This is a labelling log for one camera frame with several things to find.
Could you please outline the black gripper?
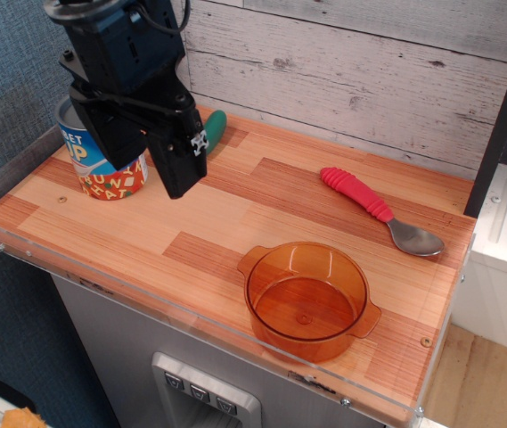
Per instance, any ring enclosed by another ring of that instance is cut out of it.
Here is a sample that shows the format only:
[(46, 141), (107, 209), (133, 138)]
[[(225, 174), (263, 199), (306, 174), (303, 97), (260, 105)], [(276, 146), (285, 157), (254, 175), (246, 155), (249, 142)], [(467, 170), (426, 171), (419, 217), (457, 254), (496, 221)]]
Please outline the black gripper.
[(61, 55), (60, 64), (73, 77), (69, 95), (79, 120), (114, 169), (123, 169), (148, 147), (171, 199), (207, 175), (209, 142), (175, 60), (123, 94), (95, 84), (72, 50)]

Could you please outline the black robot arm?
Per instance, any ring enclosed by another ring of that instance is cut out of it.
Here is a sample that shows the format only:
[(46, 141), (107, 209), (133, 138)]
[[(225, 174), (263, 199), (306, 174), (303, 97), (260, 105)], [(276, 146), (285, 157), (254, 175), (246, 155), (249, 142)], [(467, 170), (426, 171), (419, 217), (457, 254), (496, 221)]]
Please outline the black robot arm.
[(206, 132), (178, 78), (185, 56), (169, 1), (46, 1), (72, 48), (60, 63), (73, 77), (70, 100), (105, 159), (123, 169), (149, 152), (172, 199), (207, 174)]

